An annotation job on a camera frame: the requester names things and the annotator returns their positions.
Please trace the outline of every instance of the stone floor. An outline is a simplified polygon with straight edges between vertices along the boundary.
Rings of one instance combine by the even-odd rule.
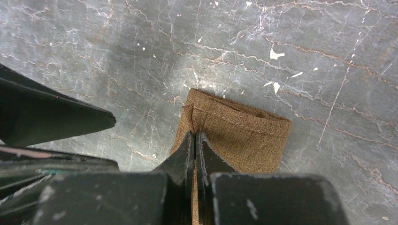
[[[148,171],[190,87],[293,121],[280,172],[317,173],[352,225],[398,224],[397,0],[1,0],[0,63],[116,116],[39,145]]]

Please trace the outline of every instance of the folded cloth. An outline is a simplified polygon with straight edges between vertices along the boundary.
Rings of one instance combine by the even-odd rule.
[[[177,150],[188,131],[205,132],[214,150],[241,173],[270,173],[278,167],[291,121],[197,89],[190,89],[176,139]],[[193,224],[198,222],[197,178],[194,173]]]

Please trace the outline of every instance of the marble tabletop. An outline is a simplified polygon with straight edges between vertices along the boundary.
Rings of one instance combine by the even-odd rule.
[[[397,0],[2,0],[0,63],[111,111],[38,145],[148,171],[189,88],[293,121],[279,172],[316,173],[352,225],[398,224]]]

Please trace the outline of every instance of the cloth fold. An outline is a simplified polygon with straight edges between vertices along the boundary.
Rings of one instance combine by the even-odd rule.
[[[214,150],[239,172],[272,173],[278,167],[290,129],[287,118],[190,89],[170,153],[177,150],[188,131],[203,130]],[[194,175],[192,219],[196,225]]]

